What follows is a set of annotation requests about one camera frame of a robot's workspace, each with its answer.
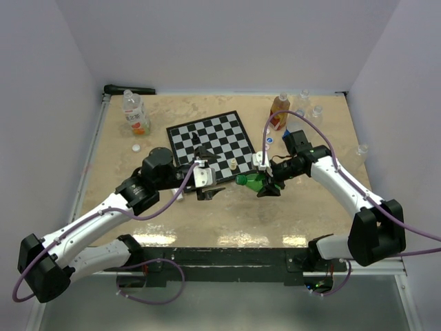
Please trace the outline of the clear crushed plastic bottle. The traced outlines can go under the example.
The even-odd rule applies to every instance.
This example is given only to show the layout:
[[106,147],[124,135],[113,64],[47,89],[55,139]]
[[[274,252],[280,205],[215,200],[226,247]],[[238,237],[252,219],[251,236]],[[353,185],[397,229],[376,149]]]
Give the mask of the clear crushed plastic bottle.
[[352,149],[349,153],[348,169],[350,172],[355,172],[361,167],[367,158],[369,146],[367,144],[361,144]]

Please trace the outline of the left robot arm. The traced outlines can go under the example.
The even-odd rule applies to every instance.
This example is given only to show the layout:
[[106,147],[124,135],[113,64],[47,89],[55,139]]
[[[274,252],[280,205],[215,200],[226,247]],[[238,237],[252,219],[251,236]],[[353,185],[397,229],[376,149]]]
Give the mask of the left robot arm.
[[83,276],[108,268],[138,269],[143,262],[142,249],[130,236],[100,248],[89,245],[126,221],[142,221],[142,213],[159,201],[161,190],[174,188],[180,194],[191,187],[199,201],[212,199],[218,190],[213,187],[216,171],[211,163],[217,159],[205,146],[199,146],[190,163],[176,166],[171,150],[155,148],[129,178],[87,214],[43,237],[29,234],[20,243],[20,277],[13,288],[13,301],[23,301],[18,296],[23,282],[32,291],[27,299],[47,303]]

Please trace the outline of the green bottle cap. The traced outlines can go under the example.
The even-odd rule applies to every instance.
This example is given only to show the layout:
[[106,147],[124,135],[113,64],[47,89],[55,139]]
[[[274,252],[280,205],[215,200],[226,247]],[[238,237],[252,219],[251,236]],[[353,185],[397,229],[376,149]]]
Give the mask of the green bottle cap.
[[238,175],[235,178],[235,182],[238,185],[246,185],[247,184],[247,177],[245,175]]

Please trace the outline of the orange label tea bottle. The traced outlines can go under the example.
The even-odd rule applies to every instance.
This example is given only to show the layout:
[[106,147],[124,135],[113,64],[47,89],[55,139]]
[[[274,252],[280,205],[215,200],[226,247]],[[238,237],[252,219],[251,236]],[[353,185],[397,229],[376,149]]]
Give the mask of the orange label tea bottle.
[[134,134],[147,135],[150,133],[150,118],[139,94],[125,90],[122,111]]

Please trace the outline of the green plastic bottle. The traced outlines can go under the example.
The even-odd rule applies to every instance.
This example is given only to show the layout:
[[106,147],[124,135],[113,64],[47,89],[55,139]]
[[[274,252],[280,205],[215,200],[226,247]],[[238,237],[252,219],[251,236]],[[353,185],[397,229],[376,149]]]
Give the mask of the green plastic bottle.
[[256,193],[262,188],[261,181],[266,179],[266,176],[262,173],[251,173],[247,174],[246,177],[247,184],[242,186],[245,186]]

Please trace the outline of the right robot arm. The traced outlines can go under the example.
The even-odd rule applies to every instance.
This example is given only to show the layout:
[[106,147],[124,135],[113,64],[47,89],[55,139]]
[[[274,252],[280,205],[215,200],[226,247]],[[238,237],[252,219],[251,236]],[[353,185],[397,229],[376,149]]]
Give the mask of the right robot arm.
[[396,200],[386,201],[361,185],[334,161],[328,147],[312,146],[302,130],[283,141],[289,157],[280,163],[263,151],[252,156],[253,167],[263,176],[258,197],[278,197],[287,180],[305,174],[326,188],[353,219],[349,234],[328,234],[308,243],[311,269],[324,270],[332,259],[368,266],[404,251],[404,216]]

